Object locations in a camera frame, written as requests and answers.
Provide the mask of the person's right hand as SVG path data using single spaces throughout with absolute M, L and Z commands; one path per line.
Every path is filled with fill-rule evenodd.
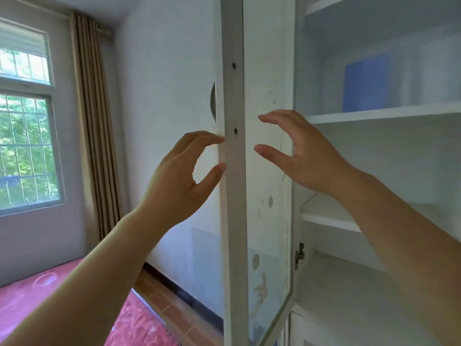
M 363 172 L 347 162 L 324 135 L 294 110 L 273 110 L 258 116 L 259 121 L 280 127 L 294 146 L 295 169 L 286 174 L 297 184 L 341 197 L 363 187 Z

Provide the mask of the person's left hand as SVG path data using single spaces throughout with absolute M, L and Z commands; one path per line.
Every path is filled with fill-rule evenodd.
M 136 215 L 162 235 L 192 216 L 212 193 L 194 193 L 195 166 L 207 147 L 224 141 L 207 131 L 186 133 L 155 170 Z

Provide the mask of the person's right forearm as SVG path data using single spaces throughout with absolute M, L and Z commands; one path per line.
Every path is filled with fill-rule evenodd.
M 443 346 L 461 346 L 461 242 L 374 176 L 342 169 L 330 188 Z

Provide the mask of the person's left forearm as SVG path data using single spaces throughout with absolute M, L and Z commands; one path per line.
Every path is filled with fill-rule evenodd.
M 132 211 L 0 346 L 104 346 L 148 254 L 171 226 Z

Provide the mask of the white framed glass cabinet door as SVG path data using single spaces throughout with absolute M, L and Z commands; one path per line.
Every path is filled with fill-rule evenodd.
M 293 185 L 254 146 L 293 152 L 258 116 L 294 108 L 297 0 L 213 0 L 213 13 L 224 346 L 289 346 Z

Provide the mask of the blue box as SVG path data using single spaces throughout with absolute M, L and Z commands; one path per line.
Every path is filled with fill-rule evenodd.
M 387 105 L 391 55 L 387 52 L 345 66 L 342 112 L 383 109 Z

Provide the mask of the beige striped curtain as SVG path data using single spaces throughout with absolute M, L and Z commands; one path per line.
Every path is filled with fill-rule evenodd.
M 96 21 L 70 17 L 77 86 L 85 226 L 95 248 L 122 218 L 118 165 L 106 73 Z

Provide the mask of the white framed barred window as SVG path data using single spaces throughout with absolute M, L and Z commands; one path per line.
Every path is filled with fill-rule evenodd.
M 65 203 L 49 35 L 0 17 L 0 216 Z

